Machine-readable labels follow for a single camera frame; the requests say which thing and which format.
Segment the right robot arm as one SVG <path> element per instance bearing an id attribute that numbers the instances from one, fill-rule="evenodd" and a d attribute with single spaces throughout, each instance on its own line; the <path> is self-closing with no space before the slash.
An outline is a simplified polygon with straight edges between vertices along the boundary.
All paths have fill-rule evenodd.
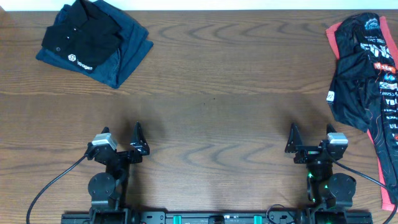
<path id="1" fill-rule="evenodd" d="M 333 164 L 343 157 L 347 147 L 347 137 L 331 124 L 326 126 L 326 138 L 317 146 L 306 146 L 297 125 L 291 124 L 285 152 L 295 154 L 296 164 L 306 165 L 307 197 L 313 203 L 296 214 L 296 223 L 348 222 L 346 209 L 353 206 L 356 180 L 333 172 Z"/>

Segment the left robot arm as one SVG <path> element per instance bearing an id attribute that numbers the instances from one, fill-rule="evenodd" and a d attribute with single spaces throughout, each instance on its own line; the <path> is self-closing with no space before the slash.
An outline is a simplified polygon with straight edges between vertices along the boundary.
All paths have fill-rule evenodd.
<path id="1" fill-rule="evenodd" d="M 88 143 L 86 158 L 104 166 L 106 170 L 94 175 L 88 184 L 91 196 L 90 223 L 140 223 L 138 212 L 126 205 L 126 191 L 130 177 L 130 166 L 142 162 L 150 154 L 142 126 L 134 126 L 128 151 L 118 151 L 117 141 L 109 128 L 105 127 Z"/>

